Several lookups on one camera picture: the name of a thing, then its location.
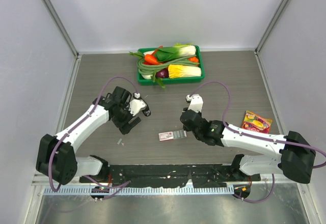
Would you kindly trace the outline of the red white staple box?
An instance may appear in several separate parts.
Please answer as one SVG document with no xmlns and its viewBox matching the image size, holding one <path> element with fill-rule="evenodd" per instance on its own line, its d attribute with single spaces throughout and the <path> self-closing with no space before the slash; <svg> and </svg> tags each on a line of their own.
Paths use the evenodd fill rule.
<svg viewBox="0 0 326 224">
<path fill-rule="evenodd" d="M 175 139 L 182 139 L 186 138 L 186 131 L 185 130 L 176 130 L 176 131 L 169 131 L 169 132 L 162 132 L 158 134 L 158 139 L 160 142 L 170 141 Z"/>
</svg>

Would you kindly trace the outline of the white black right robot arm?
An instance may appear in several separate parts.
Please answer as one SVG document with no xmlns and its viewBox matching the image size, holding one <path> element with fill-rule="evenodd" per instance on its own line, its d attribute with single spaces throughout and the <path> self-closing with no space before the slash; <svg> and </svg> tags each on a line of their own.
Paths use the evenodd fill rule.
<svg viewBox="0 0 326 224">
<path fill-rule="evenodd" d="M 256 156 L 236 155 L 230 167 L 234 180 L 243 180 L 255 174 L 283 174 L 297 183 L 311 180 L 316 152 L 295 131 L 288 135 L 264 134 L 246 131 L 222 121 L 207 121 L 201 113 L 184 111 L 180 122 L 186 131 L 210 146 L 234 147 L 256 152 Z"/>
</svg>

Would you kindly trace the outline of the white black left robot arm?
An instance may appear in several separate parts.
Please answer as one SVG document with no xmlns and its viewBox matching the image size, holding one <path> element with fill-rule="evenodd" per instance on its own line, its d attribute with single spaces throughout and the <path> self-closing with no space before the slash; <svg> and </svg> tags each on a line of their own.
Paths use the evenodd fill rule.
<svg viewBox="0 0 326 224">
<path fill-rule="evenodd" d="M 40 140 L 36 170 L 49 179 L 66 185 L 75 177 L 87 181 L 91 177 L 98 183 L 106 181 L 110 166 L 99 156 L 77 157 L 82 143 L 108 121 L 126 135 L 141 119 L 139 112 L 149 115 L 148 104 L 140 93 L 115 87 L 112 93 L 96 98 L 89 109 L 73 124 L 56 135 L 44 135 Z"/>
</svg>

